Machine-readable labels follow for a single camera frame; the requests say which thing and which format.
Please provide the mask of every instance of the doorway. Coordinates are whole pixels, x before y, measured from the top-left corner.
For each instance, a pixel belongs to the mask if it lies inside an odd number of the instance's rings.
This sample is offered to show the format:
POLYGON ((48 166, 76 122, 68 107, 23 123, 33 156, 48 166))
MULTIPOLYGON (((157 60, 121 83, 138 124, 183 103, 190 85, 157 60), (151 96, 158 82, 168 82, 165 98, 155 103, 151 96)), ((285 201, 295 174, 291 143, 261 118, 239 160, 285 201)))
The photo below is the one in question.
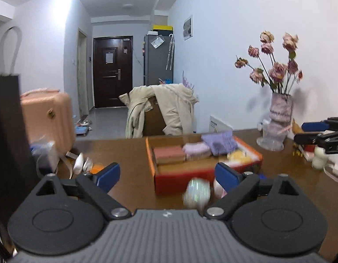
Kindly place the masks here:
POLYGON ((80 119, 89 114, 87 96, 87 37, 80 30, 78 31, 77 47, 77 82, 80 119))
POLYGON ((119 96, 133 89, 133 37, 94 39, 96 108, 125 107, 119 96))

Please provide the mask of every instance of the suitcase handle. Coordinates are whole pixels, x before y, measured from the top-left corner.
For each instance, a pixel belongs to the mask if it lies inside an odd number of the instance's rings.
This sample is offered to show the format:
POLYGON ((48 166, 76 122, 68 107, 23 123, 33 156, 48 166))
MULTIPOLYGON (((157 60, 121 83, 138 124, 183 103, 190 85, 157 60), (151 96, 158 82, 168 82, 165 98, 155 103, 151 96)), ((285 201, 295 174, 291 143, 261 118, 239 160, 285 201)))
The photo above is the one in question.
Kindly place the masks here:
POLYGON ((28 92, 25 92, 24 94, 22 94, 20 97, 27 97, 31 94, 36 94, 36 93, 59 93, 61 90, 57 90, 57 89, 48 89, 48 88, 40 88, 40 89, 35 89, 35 90, 31 90, 28 92))

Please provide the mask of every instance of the pink suitcase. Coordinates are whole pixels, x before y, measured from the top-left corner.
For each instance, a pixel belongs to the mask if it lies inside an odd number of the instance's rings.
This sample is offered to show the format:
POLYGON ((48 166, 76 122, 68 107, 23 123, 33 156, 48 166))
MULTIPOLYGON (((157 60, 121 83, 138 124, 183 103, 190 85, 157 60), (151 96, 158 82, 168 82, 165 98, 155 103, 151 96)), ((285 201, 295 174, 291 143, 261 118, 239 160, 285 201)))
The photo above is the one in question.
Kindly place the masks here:
POLYGON ((21 104, 30 143, 40 139, 55 141, 63 155, 73 147, 75 130, 67 93, 37 89, 21 95, 21 104))

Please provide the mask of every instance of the wooden table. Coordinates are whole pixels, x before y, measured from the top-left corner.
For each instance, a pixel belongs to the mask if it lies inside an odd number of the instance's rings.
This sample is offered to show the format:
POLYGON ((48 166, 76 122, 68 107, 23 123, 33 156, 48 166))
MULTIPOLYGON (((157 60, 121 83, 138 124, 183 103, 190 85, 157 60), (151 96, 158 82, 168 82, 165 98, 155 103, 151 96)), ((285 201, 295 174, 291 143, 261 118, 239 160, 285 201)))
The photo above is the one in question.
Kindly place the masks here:
MULTIPOLYGON (((332 261, 338 253, 338 183, 323 172, 312 169, 304 158, 293 156, 293 142, 289 139, 285 141, 283 151, 271 152, 256 144, 256 139, 260 136, 257 130, 240 130, 234 134, 263 154, 261 173, 267 177, 281 173, 290 175, 326 216, 328 231, 320 254, 332 261)), ((112 162, 120 164, 120 181, 109 195, 131 211, 185 208, 182 195, 155 196, 144 139, 79 141, 75 147, 95 163, 104 166, 112 162)))

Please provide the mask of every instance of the white logo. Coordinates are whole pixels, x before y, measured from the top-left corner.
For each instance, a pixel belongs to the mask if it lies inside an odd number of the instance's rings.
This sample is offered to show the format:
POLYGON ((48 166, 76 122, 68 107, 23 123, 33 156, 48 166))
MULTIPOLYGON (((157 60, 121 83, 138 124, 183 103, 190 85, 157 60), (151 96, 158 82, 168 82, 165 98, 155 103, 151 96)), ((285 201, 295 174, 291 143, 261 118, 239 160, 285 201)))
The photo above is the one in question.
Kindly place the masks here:
POLYGON ((171 217, 172 213, 168 211, 168 212, 164 213, 163 216, 165 216, 165 217, 171 217))

